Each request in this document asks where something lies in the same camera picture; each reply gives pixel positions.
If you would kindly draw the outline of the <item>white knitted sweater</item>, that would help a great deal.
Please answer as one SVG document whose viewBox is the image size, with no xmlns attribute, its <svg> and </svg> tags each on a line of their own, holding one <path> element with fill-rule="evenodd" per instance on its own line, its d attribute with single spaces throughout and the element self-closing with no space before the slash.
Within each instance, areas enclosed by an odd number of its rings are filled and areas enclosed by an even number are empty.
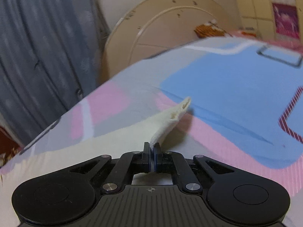
<svg viewBox="0 0 303 227">
<path fill-rule="evenodd" d="M 191 104 L 187 97 L 181 103 L 132 126 L 89 138 L 78 144 L 56 151 L 48 151 L 23 159 L 11 170 L 1 170 L 1 226 L 18 226 L 20 221 L 11 203 L 13 191 L 23 182 L 97 156 L 108 154 L 119 158 L 130 151 L 140 151 L 145 142 L 162 143 L 185 115 Z"/>
</svg>

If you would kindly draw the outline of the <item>patterned pink blue bedsheet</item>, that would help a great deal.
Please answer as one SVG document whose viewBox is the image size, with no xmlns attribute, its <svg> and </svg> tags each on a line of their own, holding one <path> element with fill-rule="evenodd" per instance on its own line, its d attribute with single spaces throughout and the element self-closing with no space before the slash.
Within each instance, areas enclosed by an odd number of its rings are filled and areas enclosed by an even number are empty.
<svg viewBox="0 0 303 227">
<path fill-rule="evenodd" d="M 272 179 L 291 196 L 286 226 L 302 226 L 302 55 L 212 37 L 139 61 L 102 84 L 2 169 L 191 104 L 161 144 Z"/>
</svg>

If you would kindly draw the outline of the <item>dark red patterned pillow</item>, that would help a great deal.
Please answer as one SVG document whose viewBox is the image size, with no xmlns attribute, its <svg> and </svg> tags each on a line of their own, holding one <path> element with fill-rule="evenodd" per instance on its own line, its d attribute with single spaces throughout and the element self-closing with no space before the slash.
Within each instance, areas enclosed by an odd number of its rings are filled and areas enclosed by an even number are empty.
<svg viewBox="0 0 303 227">
<path fill-rule="evenodd" d="M 21 149 L 7 131 L 0 127 L 0 167 L 10 161 Z"/>
</svg>

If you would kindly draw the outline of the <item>orange patterned cloth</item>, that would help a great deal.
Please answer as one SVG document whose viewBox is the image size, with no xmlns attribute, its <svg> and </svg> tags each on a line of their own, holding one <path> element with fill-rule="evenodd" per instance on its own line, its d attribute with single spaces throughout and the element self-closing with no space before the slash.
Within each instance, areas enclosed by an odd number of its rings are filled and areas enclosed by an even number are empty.
<svg viewBox="0 0 303 227">
<path fill-rule="evenodd" d="M 232 36 L 230 33 L 220 28 L 215 19 L 197 26 L 194 29 L 194 32 L 198 38 Z"/>
</svg>

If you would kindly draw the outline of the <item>cream round headboard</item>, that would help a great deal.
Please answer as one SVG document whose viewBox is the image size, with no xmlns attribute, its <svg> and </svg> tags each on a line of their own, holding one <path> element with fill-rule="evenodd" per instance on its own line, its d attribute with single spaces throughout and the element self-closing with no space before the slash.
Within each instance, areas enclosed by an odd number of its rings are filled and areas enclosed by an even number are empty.
<svg viewBox="0 0 303 227">
<path fill-rule="evenodd" d="M 238 22 L 214 0 L 144 0 L 115 25 L 100 72 L 106 82 L 128 66 L 198 39 L 195 28 L 211 20 L 230 32 Z"/>
</svg>

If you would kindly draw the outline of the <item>blue grey curtain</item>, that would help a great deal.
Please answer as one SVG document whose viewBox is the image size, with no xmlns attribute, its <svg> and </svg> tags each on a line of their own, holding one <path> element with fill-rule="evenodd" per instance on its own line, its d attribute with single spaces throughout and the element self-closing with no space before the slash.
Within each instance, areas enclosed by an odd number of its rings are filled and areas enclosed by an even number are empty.
<svg viewBox="0 0 303 227">
<path fill-rule="evenodd" d="M 21 145 L 98 87 L 108 35 L 98 0 L 1 0 L 1 118 Z"/>
</svg>

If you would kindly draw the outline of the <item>cream wardrobe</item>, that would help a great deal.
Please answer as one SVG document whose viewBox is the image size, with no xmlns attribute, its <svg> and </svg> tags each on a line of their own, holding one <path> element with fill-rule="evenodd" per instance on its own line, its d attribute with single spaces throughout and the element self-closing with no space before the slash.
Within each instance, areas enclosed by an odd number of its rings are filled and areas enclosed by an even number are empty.
<svg viewBox="0 0 303 227">
<path fill-rule="evenodd" d="M 302 43 L 302 0 L 295 0 L 299 19 L 300 40 Z M 284 40 L 276 33 L 275 20 L 271 0 L 236 0 L 242 27 L 252 28 L 263 40 Z"/>
</svg>

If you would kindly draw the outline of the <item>pink patterned hanging fabric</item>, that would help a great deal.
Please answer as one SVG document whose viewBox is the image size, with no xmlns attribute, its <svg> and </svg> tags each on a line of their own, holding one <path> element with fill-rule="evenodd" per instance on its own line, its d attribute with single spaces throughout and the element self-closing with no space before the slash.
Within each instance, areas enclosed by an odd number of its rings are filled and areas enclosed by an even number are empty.
<svg viewBox="0 0 303 227">
<path fill-rule="evenodd" d="M 284 40 L 300 40 L 299 19 L 295 0 L 271 0 L 276 33 Z"/>
</svg>

